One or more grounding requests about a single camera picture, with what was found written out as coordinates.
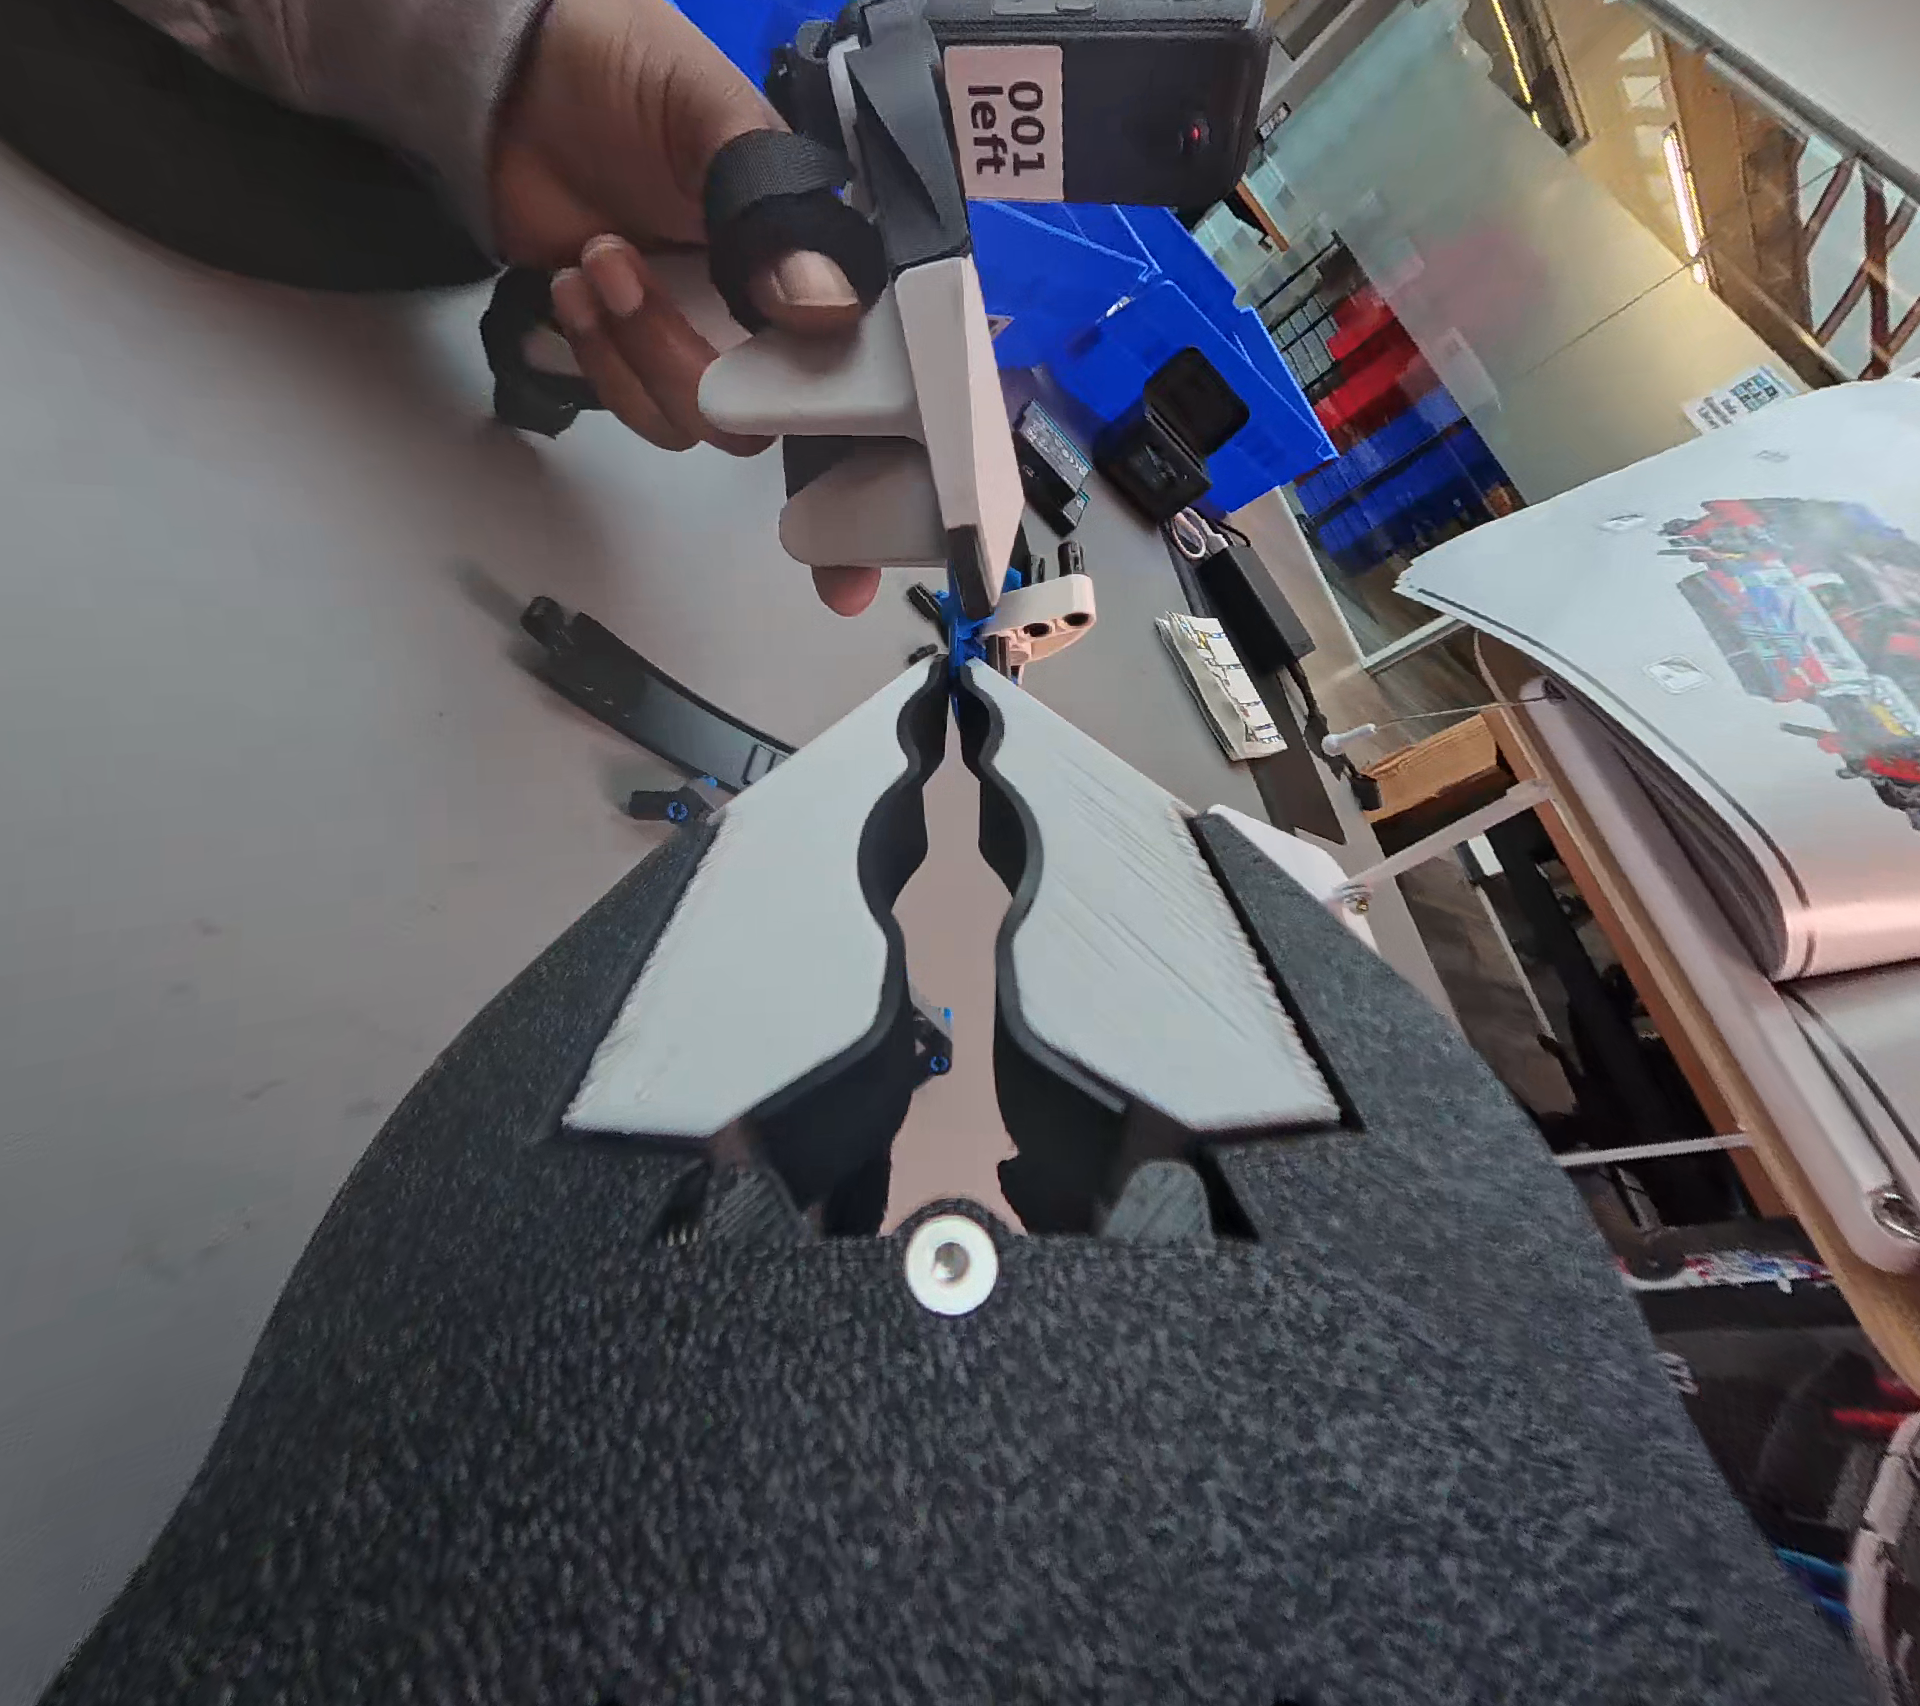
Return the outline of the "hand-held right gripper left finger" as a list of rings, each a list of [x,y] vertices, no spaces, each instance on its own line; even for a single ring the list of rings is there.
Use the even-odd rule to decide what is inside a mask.
[[[719,811],[569,1132],[895,1142],[924,1083],[898,902],[927,857],[946,695],[946,659],[904,670]]]

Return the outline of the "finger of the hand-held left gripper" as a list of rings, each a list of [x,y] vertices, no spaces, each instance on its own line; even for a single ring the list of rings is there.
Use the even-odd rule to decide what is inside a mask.
[[[1026,511],[974,256],[904,270],[895,300],[946,569],[964,615],[997,615]]]

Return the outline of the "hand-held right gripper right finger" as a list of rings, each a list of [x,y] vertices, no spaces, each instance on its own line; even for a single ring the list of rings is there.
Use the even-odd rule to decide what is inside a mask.
[[[957,680],[997,936],[997,1098],[1024,1158],[1109,1165],[1343,1120],[1244,917],[1164,784],[982,663]]]

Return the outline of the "pale angled beam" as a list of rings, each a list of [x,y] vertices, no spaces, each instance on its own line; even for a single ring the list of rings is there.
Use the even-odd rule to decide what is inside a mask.
[[[1074,570],[1019,589],[1005,589],[974,640],[990,670],[1020,680],[1031,663],[1078,644],[1098,626],[1098,593],[1087,570]]]

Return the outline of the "grey desk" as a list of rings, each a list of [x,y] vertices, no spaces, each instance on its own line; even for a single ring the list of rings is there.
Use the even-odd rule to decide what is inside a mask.
[[[1375,1130],[1156,1146],[1192,1228],[821,1231],[893,1145],[569,1132],[719,816],[446,1042],[564,899],[584,783],[402,489],[410,393],[119,294],[3,484],[3,1504],[130,1544],[203,1228],[289,1238],[203,1462],[45,1704],[1437,1704],[1450,1530],[1389,1293],[1308,1180]],[[1330,1228],[1334,1252],[1316,1242]]]

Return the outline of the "person's left hand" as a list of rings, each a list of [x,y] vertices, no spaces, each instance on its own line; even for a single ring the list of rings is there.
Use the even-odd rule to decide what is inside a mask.
[[[555,330],[595,399],[664,449],[768,449],[702,417],[716,351],[654,271],[705,240],[714,156],[778,130],[758,89],[664,0],[548,0],[495,113],[495,252],[546,270]]]

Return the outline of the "black battery pack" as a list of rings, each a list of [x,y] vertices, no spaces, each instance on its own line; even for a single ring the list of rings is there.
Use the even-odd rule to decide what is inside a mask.
[[[1037,399],[1024,403],[1013,436],[1026,507],[1057,536],[1074,536],[1090,504],[1090,459]]]

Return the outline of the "black hard case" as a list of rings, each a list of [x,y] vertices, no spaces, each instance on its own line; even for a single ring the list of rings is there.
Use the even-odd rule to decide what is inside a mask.
[[[1146,525],[1168,525],[1214,489],[1210,459],[1252,419],[1252,406],[1203,349],[1181,349],[1146,377],[1142,399],[1093,448],[1105,485]]]

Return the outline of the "black ribbed panel piece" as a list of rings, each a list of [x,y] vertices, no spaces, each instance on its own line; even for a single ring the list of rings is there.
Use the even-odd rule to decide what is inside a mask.
[[[712,706],[642,659],[603,624],[538,595],[520,611],[532,674],[570,709],[692,783],[745,792],[795,748]]]

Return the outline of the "folded paper leaflet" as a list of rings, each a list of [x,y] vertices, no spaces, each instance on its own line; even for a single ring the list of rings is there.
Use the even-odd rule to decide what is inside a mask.
[[[1156,632],[1230,762],[1260,762],[1288,752],[1284,733],[1220,619],[1214,615],[1159,615]]]

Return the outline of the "blue storage bin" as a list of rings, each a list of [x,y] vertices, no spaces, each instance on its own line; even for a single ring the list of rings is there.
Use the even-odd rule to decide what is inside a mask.
[[[1256,310],[1236,300],[1196,304],[1177,283],[1156,281],[1112,326],[1149,374],[1181,349],[1203,351],[1248,406],[1248,423],[1207,456],[1215,514],[1240,514],[1334,459],[1327,430]]]

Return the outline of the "black power adapter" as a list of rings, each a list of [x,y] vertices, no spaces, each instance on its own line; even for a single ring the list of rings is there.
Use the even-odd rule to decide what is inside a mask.
[[[1200,526],[1205,555],[1193,563],[1193,574],[1237,659],[1260,674],[1296,677],[1315,654],[1315,640],[1278,578],[1245,536],[1214,518],[1203,518]]]

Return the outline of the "stack of red blue crates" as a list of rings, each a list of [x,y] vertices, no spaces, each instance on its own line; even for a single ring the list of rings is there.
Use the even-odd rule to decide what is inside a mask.
[[[1330,316],[1327,374],[1312,386],[1334,456],[1290,484],[1296,517],[1343,578],[1404,569],[1524,493],[1399,316],[1360,288]]]

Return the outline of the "open instruction manual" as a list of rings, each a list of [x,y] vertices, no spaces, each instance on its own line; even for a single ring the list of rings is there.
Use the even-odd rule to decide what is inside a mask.
[[[1917,961],[1917,379],[1694,436],[1399,593],[1602,718],[1772,979]]]

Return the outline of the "dark cloth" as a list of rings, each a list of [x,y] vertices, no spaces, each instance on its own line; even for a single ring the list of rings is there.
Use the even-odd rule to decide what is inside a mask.
[[[3,0],[3,146],[193,264],[402,296],[496,275],[411,160],[203,64],[115,0]]]

